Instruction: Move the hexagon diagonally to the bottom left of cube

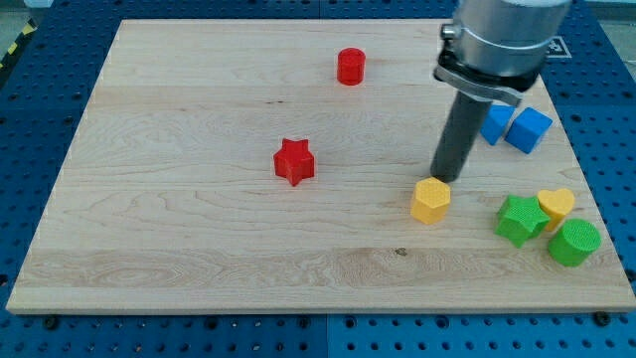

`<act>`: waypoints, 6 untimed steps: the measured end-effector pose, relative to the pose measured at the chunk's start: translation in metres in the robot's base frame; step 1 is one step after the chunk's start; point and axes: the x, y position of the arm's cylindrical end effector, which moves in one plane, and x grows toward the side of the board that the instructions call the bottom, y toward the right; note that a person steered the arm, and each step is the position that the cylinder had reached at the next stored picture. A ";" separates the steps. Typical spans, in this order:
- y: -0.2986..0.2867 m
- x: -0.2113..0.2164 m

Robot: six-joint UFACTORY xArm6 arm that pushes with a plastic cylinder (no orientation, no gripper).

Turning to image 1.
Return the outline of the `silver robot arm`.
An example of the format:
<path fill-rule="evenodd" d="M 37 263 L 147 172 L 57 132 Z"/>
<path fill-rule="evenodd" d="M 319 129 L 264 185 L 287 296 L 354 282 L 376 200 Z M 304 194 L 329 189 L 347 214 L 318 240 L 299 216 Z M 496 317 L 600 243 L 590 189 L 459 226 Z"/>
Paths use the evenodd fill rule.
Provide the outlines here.
<path fill-rule="evenodd" d="M 493 102 L 518 106 L 537 80 L 570 0 L 463 0 L 440 27 L 433 71 L 456 89 L 430 175 L 455 181 Z"/>

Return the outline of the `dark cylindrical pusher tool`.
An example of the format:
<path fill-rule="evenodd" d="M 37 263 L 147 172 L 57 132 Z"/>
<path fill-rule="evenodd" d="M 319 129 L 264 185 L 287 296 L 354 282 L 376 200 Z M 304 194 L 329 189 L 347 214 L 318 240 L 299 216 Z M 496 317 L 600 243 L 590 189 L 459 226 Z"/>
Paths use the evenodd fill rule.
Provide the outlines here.
<path fill-rule="evenodd" d="M 460 176 L 491 105 L 487 98 L 456 94 L 430 165 L 433 177 L 450 183 Z"/>

